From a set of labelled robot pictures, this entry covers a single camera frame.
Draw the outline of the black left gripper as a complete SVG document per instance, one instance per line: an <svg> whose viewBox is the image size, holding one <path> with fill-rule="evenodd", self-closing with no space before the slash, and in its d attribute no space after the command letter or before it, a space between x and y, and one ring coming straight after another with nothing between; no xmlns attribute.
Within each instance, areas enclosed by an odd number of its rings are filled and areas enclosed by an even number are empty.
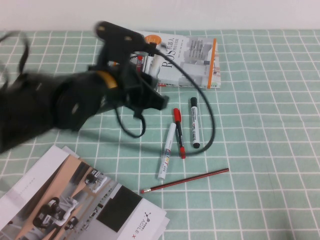
<svg viewBox="0 0 320 240"><path fill-rule="evenodd" d="M158 80L153 76L137 70L132 63L116 66L117 107L133 110L133 117L144 119L146 109L163 110L168 105L168 97L157 91Z"/></svg>

